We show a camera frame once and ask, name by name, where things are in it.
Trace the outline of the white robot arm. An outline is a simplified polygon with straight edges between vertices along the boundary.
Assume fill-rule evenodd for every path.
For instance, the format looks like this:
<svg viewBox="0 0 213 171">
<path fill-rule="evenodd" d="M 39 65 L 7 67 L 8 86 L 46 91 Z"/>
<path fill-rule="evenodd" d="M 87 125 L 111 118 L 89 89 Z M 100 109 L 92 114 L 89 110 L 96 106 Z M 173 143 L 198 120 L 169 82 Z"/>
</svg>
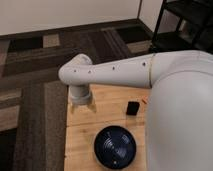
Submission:
<svg viewBox="0 0 213 171">
<path fill-rule="evenodd" d="M 75 105 L 92 100 L 92 84 L 148 89 L 147 170 L 213 171 L 213 54 L 171 51 L 102 64 L 78 54 L 58 77 Z"/>
</svg>

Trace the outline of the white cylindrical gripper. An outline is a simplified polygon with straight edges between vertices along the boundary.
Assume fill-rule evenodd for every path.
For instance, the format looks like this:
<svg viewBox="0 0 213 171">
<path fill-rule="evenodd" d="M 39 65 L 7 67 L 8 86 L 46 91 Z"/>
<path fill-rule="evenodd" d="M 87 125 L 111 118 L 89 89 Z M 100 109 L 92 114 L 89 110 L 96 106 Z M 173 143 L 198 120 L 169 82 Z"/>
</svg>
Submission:
<svg viewBox="0 0 213 171">
<path fill-rule="evenodd" d="M 69 86 L 69 98 L 74 105 L 87 105 L 92 101 L 92 93 L 88 85 Z M 87 107 L 94 113 L 97 112 L 96 104 L 90 103 Z M 74 108 L 69 104 L 69 111 L 74 112 Z"/>
</svg>

